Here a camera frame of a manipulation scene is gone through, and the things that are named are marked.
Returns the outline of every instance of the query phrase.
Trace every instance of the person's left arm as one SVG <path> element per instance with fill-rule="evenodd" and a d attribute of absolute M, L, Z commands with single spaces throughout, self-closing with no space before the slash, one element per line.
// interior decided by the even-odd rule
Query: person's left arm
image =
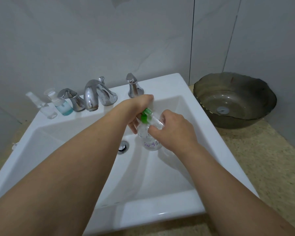
<path fill-rule="evenodd" d="M 0 235 L 82 235 L 127 124 L 136 132 L 135 117 L 152 100 L 121 102 L 21 179 L 0 198 Z"/>

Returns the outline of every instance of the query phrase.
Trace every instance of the forearm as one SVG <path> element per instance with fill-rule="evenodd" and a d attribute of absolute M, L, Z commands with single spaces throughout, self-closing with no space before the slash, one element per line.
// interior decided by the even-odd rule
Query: forearm
<path fill-rule="evenodd" d="M 295 235 L 295 228 L 226 171 L 201 145 L 180 156 L 221 235 Z"/>
<path fill-rule="evenodd" d="M 128 112 L 116 106 L 9 190 L 0 199 L 0 235 L 81 235 L 109 176 L 127 121 Z"/>

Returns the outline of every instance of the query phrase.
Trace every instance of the person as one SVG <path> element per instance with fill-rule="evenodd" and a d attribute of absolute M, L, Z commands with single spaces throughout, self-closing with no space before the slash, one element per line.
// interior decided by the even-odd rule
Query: person
<path fill-rule="evenodd" d="M 126 126 L 136 134 L 136 115 L 152 100 L 142 95 L 121 102 L 21 179 L 0 198 L 0 235 L 82 235 Z M 191 123 L 169 110 L 163 115 L 165 127 L 151 126 L 149 133 L 184 164 L 220 235 L 295 235 L 198 143 Z"/>

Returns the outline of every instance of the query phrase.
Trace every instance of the bowl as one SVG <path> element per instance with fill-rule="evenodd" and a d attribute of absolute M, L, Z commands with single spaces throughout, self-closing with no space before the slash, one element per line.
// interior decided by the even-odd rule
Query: bowl
<path fill-rule="evenodd" d="M 231 72 L 202 77 L 194 84 L 193 94 L 213 125 L 225 129 L 250 126 L 276 105 L 266 82 Z"/>

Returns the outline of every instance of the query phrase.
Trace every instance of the hand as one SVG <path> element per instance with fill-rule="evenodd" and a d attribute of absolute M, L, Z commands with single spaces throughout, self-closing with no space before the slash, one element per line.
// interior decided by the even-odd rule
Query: hand
<path fill-rule="evenodd" d="M 134 134 L 137 134 L 137 126 L 139 125 L 136 117 L 140 119 L 141 112 L 143 112 L 149 104 L 153 101 L 154 96 L 151 94 L 143 94 L 139 97 L 127 99 L 120 104 L 129 113 L 128 126 Z"/>
<path fill-rule="evenodd" d="M 182 115 L 170 110 L 165 110 L 162 115 L 165 118 L 163 129 L 158 130 L 156 127 L 150 126 L 148 132 L 164 147 L 180 157 L 191 147 L 199 145 L 192 124 Z"/>

